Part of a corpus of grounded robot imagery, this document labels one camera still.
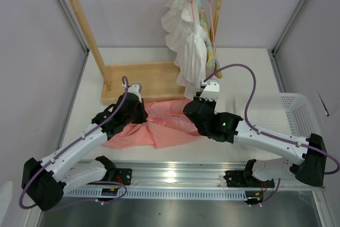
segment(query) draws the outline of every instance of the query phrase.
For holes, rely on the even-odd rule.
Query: yellow patterned cloth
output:
[[[219,64],[214,53],[213,44],[211,43],[208,20],[204,12],[204,8],[202,6],[201,0],[197,0],[197,6],[198,6],[198,15],[200,18],[200,25],[204,29],[204,31],[207,33],[210,39],[210,40],[205,41],[206,48],[207,48],[206,76],[208,76],[212,74],[214,71],[219,69]],[[219,79],[222,78],[222,73],[218,72],[216,74],[216,77]]]

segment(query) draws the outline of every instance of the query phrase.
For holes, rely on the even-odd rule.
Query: wooden rack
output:
[[[91,31],[89,22],[79,0],[69,0],[74,14],[83,31],[85,39],[104,78],[101,102],[104,105],[115,103],[122,94],[121,89],[113,86],[113,82],[120,83],[123,75],[130,83],[143,84],[142,97],[145,102],[165,101],[183,98],[185,88],[176,84],[179,68],[172,62],[133,63],[125,65],[105,65],[98,49],[98,45]],[[216,34],[217,23],[222,0],[215,0],[213,11],[213,28]]]

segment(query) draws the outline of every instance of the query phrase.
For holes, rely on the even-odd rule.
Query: white basket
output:
[[[248,99],[249,94],[236,96],[237,115],[244,117]],[[254,124],[287,135],[321,135],[315,113],[307,98],[301,94],[255,94],[248,109],[248,118]]]

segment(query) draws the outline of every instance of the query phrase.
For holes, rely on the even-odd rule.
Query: wooden pole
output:
[[[109,89],[111,89],[111,76],[107,68],[105,67],[103,58],[101,57],[101,54],[98,49],[97,42],[92,34],[89,22],[86,19],[86,15],[84,13],[84,10],[80,4],[79,0],[69,0],[71,3],[71,6],[73,8],[74,14],[79,22],[80,28],[83,31],[83,34],[86,38],[87,43],[89,44],[89,47],[93,53],[93,56],[97,62],[97,65],[99,67],[100,73],[104,78],[104,81],[106,82]]]
[[[214,3],[214,10],[213,10],[213,23],[211,25],[211,28],[210,28],[210,38],[213,39],[213,30],[212,28],[214,28],[214,34],[215,34],[215,37],[216,37],[216,31],[217,31],[217,25],[218,25],[218,18],[219,18],[219,13],[220,13],[220,9],[221,9],[221,6],[222,6],[222,0],[215,0],[215,3]]]

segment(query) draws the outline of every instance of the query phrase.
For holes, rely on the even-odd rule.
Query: metal floor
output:
[[[78,198],[64,198],[63,206]],[[281,191],[262,208],[242,201],[122,199],[79,203],[41,215],[40,227],[314,227],[321,226],[311,192]]]

